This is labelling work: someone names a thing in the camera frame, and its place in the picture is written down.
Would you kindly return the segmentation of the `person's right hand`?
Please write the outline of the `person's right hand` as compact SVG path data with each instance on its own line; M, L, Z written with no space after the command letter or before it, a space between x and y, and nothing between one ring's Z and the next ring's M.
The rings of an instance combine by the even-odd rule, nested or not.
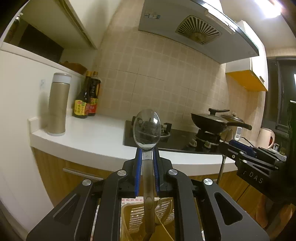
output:
M268 224L265 231L271 240L274 240L287 226L295 212L295 205L286 203L274 203L267 200L266 212Z

